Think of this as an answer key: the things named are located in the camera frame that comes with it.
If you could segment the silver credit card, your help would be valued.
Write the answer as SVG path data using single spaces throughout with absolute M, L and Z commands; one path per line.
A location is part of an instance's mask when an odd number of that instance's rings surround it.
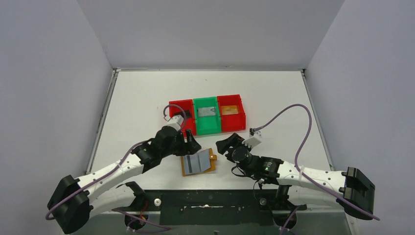
M 196 155 L 187 155 L 186 159 L 186 169 L 188 174 L 200 172 L 199 157 Z

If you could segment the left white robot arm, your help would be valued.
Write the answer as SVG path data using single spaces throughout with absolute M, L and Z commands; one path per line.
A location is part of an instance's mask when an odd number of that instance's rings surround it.
M 82 228 L 91 218 L 92 202 L 123 181 L 158 166 L 162 159 L 174 155 L 195 154 L 201 150 L 192 132 L 184 133 L 164 126 L 155 137 L 134 144 L 118 161 L 93 173 L 62 178 L 48 204 L 46 220 L 56 220 L 65 234 Z

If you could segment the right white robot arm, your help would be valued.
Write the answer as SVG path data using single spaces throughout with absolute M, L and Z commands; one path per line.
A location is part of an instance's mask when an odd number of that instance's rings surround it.
M 241 170 L 241 177 L 260 185 L 277 185 L 278 202 L 293 207 L 343 208 L 346 214 L 361 220 L 377 219 L 373 214 L 375 185 L 361 170 L 354 167 L 346 171 L 318 170 L 252 154 L 251 150 L 261 142 L 259 131 L 251 132 L 247 139 L 233 133 L 217 141 L 216 148 Z

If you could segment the yellow leather card holder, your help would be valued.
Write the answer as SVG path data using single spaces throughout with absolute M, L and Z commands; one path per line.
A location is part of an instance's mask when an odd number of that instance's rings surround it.
M 217 156 L 211 148 L 180 157 L 182 176 L 204 174 L 216 170 Z

